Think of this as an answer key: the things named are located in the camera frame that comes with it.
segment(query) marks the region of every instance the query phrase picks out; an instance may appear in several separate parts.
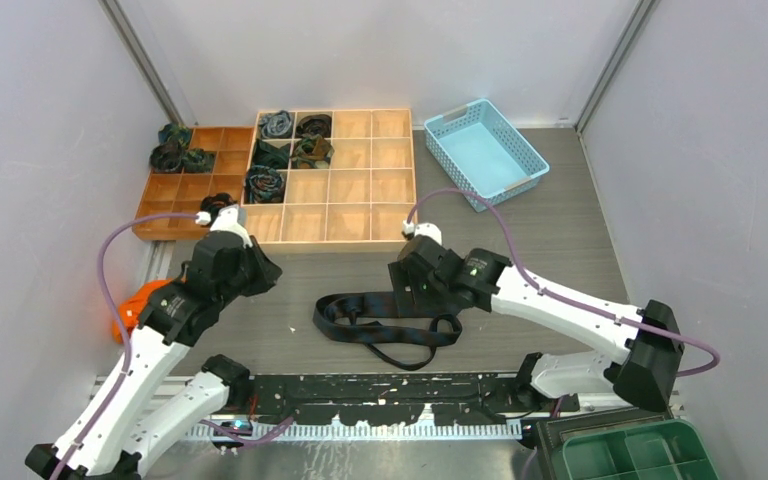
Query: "light blue basket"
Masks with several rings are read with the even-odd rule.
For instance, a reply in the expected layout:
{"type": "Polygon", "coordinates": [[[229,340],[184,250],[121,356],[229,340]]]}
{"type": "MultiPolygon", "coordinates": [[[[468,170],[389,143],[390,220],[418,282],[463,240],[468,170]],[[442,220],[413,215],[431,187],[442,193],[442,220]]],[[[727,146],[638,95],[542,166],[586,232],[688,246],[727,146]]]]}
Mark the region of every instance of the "light blue basket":
{"type": "MultiPolygon", "coordinates": [[[[458,188],[492,205],[533,188],[549,172],[546,160],[486,99],[426,121],[425,144],[458,188]]],[[[476,212],[486,210],[466,199],[476,212]]]]}

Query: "table surface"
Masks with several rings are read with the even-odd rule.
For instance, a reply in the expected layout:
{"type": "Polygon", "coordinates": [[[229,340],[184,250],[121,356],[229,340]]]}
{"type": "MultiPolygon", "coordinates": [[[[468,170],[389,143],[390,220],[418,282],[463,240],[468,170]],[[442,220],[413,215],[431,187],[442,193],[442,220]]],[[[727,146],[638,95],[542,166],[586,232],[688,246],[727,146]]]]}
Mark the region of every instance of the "table surface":
{"type": "MultiPolygon", "coordinates": [[[[537,187],[499,206],[526,266],[590,295],[627,301],[578,136],[571,129],[522,132],[551,166],[537,187]]],[[[426,149],[423,132],[414,132],[414,142],[419,194],[451,187],[451,180],[426,149]]],[[[423,206],[420,215],[423,221],[436,223],[445,245],[461,254],[483,247],[508,255],[492,215],[476,213],[461,196],[437,197],[423,206]]],[[[178,242],[172,265],[189,258],[193,244],[178,242]]],[[[284,270],[278,286],[226,308],[219,323],[204,334],[173,374],[195,374],[216,353],[255,373],[394,371],[363,346],[328,340],[311,322],[314,302],[324,295],[388,290],[387,263],[394,258],[395,254],[273,256],[284,270]]],[[[530,352],[584,350],[582,344],[523,319],[477,310],[463,312],[460,318],[464,332],[458,343],[439,349],[423,371],[516,371],[530,352]]],[[[391,345],[383,350],[409,362],[427,355],[427,349],[415,346],[391,345]]],[[[266,445],[233,458],[220,457],[204,444],[179,443],[158,461],[148,478],[519,479],[528,453],[515,442],[500,441],[311,442],[266,445]]],[[[529,478],[540,475],[532,472],[529,478]]]]}
{"type": "MultiPolygon", "coordinates": [[[[627,301],[614,250],[596,198],[578,136],[572,129],[522,130],[551,171],[532,190],[499,205],[526,267],[552,281],[610,301],[627,301]]],[[[421,196],[452,182],[414,132],[416,181],[421,196]]],[[[460,195],[438,196],[420,209],[435,223],[443,242],[460,254],[475,247],[508,255],[490,212],[476,213],[460,195]]],[[[177,242],[171,265],[192,254],[195,242],[177,242]]],[[[192,375],[211,355],[222,353],[253,373],[389,373],[398,371],[361,345],[325,338],[311,321],[314,302],[343,292],[390,290],[387,264],[395,253],[291,254],[271,256],[284,274],[264,295],[239,298],[205,332],[173,375],[192,375]]],[[[477,309],[460,315],[458,343],[437,351],[423,371],[516,371],[530,352],[584,350],[575,340],[527,320],[477,309]]],[[[427,326],[417,320],[416,325],[427,326]]],[[[424,359],[428,350],[385,345],[403,362],[424,359]]]]}

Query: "green plastic bin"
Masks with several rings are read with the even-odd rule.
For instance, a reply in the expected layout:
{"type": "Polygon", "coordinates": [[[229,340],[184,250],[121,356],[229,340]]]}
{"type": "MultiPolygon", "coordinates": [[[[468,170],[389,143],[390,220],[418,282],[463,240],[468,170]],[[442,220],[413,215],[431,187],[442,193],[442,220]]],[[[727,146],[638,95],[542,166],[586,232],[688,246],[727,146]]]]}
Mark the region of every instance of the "green plastic bin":
{"type": "Polygon", "coordinates": [[[719,480],[699,434],[684,420],[572,437],[552,465],[564,480],[719,480]]]}

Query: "wooden compartment tray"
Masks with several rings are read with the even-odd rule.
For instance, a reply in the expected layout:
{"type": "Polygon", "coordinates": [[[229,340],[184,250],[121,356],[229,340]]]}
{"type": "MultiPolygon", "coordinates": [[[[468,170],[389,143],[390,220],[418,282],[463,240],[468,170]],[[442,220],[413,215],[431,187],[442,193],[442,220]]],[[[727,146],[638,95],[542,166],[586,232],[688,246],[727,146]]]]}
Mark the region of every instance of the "wooden compartment tray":
{"type": "MultiPolygon", "coordinates": [[[[227,192],[246,209],[246,229],[268,253],[398,251],[402,220],[416,201],[411,115],[407,109],[291,111],[295,125],[315,114],[331,116],[334,155],[328,169],[280,170],[284,203],[244,203],[243,183],[259,138],[254,127],[195,127],[191,148],[216,153],[212,173],[154,174],[137,216],[195,213],[208,194],[227,192]]],[[[289,139],[265,140],[276,146],[289,139]]],[[[144,240],[201,238],[189,221],[138,225],[144,240]]]]}

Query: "robotic arm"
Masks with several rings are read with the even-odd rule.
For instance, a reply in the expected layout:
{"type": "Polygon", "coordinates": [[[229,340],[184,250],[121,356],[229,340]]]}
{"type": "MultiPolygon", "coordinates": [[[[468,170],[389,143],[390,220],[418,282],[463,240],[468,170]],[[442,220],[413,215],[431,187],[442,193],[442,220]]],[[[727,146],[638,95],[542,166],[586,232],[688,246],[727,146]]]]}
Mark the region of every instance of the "robotic arm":
{"type": "Polygon", "coordinates": [[[644,410],[668,408],[684,345],[619,321],[677,334],[667,305],[651,300],[640,309],[607,302],[530,272],[531,281],[526,281],[506,257],[473,249],[462,258],[444,248],[432,224],[405,223],[403,233],[409,241],[390,265],[397,303],[477,307],[539,323],[593,348],[526,356],[514,392],[523,403],[543,406],[568,394],[613,392],[644,410]]]}
{"type": "MultiPolygon", "coordinates": [[[[238,205],[215,218],[201,212],[197,223],[210,231],[196,244],[181,277],[155,290],[131,336],[131,362],[124,381],[80,445],[78,433],[99,410],[118,376],[108,376],[78,420],[54,444],[36,445],[25,464],[50,478],[70,449],[58,479],[140,478],[159,456],[196,422],[226,405],[242,406],[252,390],[249,371],[218,355],[167,404],[137,423],[155,390],[219,313],[238,296],[264,293],[275,286],[281,269],[242,227],[238,205]]],[[[125,356],[113,372],[123,371],[125,356]]]]}

